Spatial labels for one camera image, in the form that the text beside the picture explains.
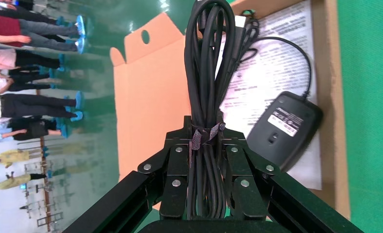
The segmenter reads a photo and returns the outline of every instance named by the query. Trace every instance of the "velcro strap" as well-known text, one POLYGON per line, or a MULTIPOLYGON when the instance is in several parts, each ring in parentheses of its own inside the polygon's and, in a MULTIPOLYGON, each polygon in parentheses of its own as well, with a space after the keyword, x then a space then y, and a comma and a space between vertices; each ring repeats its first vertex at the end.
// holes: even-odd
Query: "velcro strap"
POLYGON ((191 149, 198 150, 202 144, 213 139, 219 131, 223 131, 226 128, 226 123, 220 122, 211 129, 197 126, 193 126, 193 128, 196 128, 196 130, 194 131, 193 139, 191 140, 191 149))

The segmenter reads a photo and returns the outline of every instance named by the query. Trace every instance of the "cardboard box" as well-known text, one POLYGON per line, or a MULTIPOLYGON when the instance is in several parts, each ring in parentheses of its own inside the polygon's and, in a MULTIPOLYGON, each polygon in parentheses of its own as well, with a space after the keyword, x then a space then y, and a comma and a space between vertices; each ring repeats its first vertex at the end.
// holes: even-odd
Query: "cardboard box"
MULTIPOLYGON (((237 0, 236 15, 253 9, 265 17, 300 0, 237 0)), ((323 190, 317 196, 350 218, 343 88, 335 0, 312 0, 323 190)), ((166 132, 183 126, 190 114, 184 70, 184 36, 162 13, 125 37, 126 60, 112 48, 117 109, 120 179, 158 152, 166 132), (145 44, 141 35, 147 33, 145 44)))

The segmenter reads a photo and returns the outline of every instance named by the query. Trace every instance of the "black cable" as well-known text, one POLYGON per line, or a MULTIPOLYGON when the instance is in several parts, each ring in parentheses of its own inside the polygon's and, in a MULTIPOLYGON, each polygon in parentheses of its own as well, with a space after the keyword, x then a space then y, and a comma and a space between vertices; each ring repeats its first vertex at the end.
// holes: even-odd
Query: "black cable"
POLYGON ((262 40, 278 40, 278 41, 282 41, 286 44, 293 46, 295 49, 297 49, 304 56, 304 59, 307 62, 307 66, 308 66, 308 70, 309 70, 307 87, 306 87, 306 90, 304 91, 304 93, 302 95, 303 99, 306 100, 310 94, 311 81, 312 81, 311 62, 310 62, 310 59, 309 59, 307 53, 297 44, 295 44, 289 40, 286 40, 284 38, 281 38, 281 37, 275 37, 275 36, 258 37, 260 34, 260 23, 258 22, 257 19, 255 19, 254 12, 252 10, 246 10, 246 11, 243 11, 241 13, 241 15, 249 16, 250 19, 247 21, 247 23, 245 25, 247 32, 246 32, 246 37, 244 39, 243 48, 241 49, 241 57, 239 59, 239 63, 243 63, 243 62, 253 58, 258 53, 258 49, 251 48, 251 47, 254 43, 262 41, 262 40), (252 54, 250 54, 246 58, 242 59, 242 57, 247 52, 252 52, 252 54))
MULTIPOLYGON (((228 85, 225 77, 231 76, 230 67, 235 67, 239 58, 234 55, 235 51, 239 52, 242 45, 240 43, 235 49, 234 20, 233 11, 225 0, 202 0, 193 5, 185 36, 184 64, 194 126, 212 128, 216 125, 216 101, 223 94, 218 90, 224 90, 218 85, 228 85), (202 39, 197 38, 197 22, 202 39), (216 76, 223 31, 226 32, 226 42, 216 76)), ((224 190, 213 147, 202 145, 193 151, 190 163, 189 175, 194 175, 194 179, 188 181, 187 219, 192 219, 195 214, 224 216, 224 190)))

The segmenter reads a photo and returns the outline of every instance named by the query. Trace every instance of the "yellow jacket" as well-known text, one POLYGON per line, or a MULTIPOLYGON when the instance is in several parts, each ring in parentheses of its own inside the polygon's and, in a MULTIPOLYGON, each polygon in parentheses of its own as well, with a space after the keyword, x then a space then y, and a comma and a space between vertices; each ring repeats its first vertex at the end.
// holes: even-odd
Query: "yellow jacket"
POLYGON ((1 163, 8 168, 15 162, 27 161, 30 153, 27 150, 8 150, 0 154, 1 163))
POLYGON ((22 185, 23 183, 27 183, 30 180, 31 180, 31 176, 29 174, 17 176, 14 178, 9 178, 0 183, 0 189, 9 189, 9 188, 17 187, 22 185))

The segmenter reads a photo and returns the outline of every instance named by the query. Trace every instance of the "pink shirt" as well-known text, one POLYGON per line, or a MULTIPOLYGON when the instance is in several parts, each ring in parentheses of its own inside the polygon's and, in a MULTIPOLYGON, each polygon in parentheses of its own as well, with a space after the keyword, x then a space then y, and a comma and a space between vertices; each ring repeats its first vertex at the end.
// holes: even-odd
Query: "pink shirt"
POLYGON ((16 68, 16 50, 0 49, 0 69, 16 68))

